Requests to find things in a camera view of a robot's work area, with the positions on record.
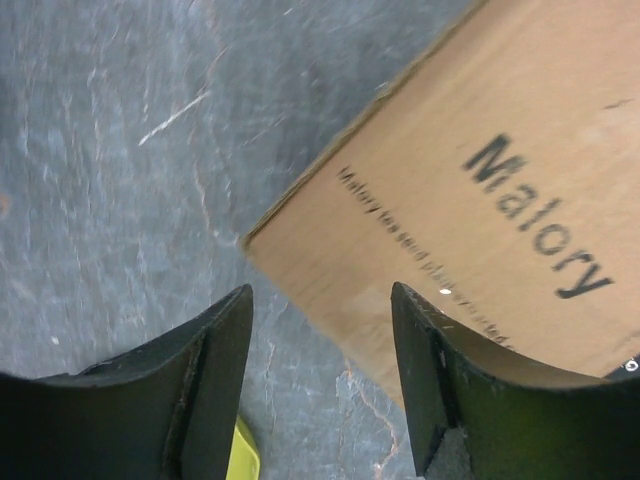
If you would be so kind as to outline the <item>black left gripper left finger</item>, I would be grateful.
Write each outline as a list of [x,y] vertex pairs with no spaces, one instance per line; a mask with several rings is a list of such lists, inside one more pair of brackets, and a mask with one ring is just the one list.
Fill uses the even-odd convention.
[[192,320],[76,374],[1,377],[5,479],[222,479],[253,321],[236,288]]

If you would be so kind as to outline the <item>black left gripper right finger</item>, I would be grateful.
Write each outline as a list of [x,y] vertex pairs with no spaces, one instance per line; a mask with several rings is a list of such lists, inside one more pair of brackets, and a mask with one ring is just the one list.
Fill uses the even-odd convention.
[[417,474],[460,428],[477,479],[638,478],[638,377],[596,378],[535,361],[400,282],[391,310]]

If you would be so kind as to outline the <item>brown cardboard express box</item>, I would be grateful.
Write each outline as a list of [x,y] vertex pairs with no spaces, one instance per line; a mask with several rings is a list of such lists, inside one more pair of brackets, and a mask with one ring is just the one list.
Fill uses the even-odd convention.
[[582,376],[639,369],[639,5],[477,1],[247,235],[393,400],[395,283]]

